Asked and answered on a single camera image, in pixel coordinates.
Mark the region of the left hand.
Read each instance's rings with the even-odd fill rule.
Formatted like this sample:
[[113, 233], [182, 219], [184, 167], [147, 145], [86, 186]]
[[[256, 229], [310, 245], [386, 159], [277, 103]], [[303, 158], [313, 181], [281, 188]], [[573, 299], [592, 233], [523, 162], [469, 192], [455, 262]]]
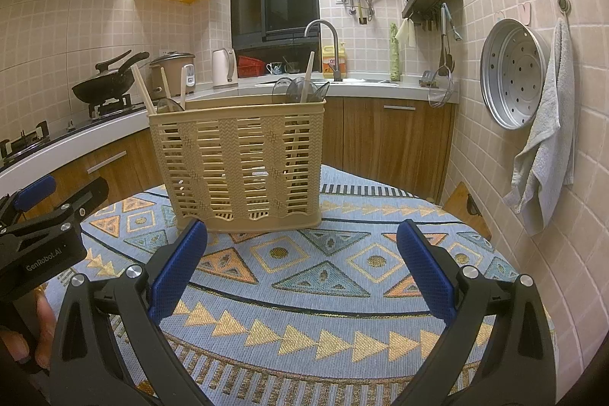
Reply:
[[45, 297], [45, 290], [35, 288], [18, 301], [1, 309], [1, 342], [15, 362], [33, 358], [43, 370], [51, 370], [52, 348], [57, 319]]

